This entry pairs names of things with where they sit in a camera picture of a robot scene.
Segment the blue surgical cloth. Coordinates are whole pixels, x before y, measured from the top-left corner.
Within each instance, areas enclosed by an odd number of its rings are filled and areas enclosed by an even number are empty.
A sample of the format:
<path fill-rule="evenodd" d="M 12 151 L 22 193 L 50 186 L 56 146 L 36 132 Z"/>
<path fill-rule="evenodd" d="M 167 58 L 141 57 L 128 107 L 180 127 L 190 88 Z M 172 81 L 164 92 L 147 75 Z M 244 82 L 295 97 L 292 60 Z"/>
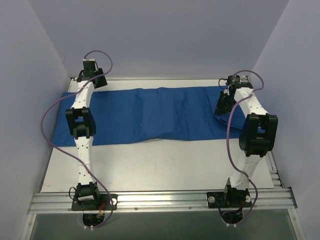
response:
<path fill-rule="evenodd" d="M 233 115 L 215 115 L 219 96 L 217 86 L 94 92 L 89 106 L 96 123 L 93 144 L 236 139 L 245 116 L 240 108 Z"/>

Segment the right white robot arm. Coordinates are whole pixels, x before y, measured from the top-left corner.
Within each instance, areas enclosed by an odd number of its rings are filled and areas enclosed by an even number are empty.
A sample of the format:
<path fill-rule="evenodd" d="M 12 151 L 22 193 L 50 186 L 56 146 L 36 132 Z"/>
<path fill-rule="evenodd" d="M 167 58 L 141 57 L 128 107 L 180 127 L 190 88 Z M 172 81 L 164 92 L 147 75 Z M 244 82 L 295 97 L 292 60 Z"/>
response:
<path fill-rule="evenodd" d="M 266 111 L 249 82 L 242 82 L 237 74 L 226 79 L 226 89 L 220 92 L 214 114 L 229 114 L 227 121 L 227 154 L 230 152 L 231 123 L 235 111 L 240 108 L 245 120 L 239 135 L 239 148 L 243 151 L 237 164 L 230 159 L 234 173 L 229 178 L 230 189 L 222 193 L 223 203 L 234 206 L 240 201 L 238 191 L 249 188 L 250 179 L 260 160 L 270 152 L 275 144 L 278 117 Z"/>

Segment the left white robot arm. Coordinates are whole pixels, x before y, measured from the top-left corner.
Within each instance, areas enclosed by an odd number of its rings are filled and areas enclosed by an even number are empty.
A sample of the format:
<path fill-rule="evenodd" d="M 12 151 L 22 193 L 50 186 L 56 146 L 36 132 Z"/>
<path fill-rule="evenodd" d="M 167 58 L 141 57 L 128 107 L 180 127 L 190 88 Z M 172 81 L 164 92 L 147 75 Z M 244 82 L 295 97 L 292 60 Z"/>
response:
<path fill-rule="evenodd" d="M 104 77 L 90 81 L 91 78 L 103 73 L 94 59 L 84 58 L 82 63 L 83 70 L 76 80 L 78 93 L 72 106 L 65 111 L 65 116 L 70 135 L 74 138 L 77 157 L 81 160 L 78 163 L 74 200 L 79 204 L 83 203 L 90 210 L 95 210 L 100 206 L 101 197 L 98 184 L 90 174 L 93 140 L 97 132 L 90 110 L 90 101 L 94 89 L 105 86 L 107 82 Z"/>

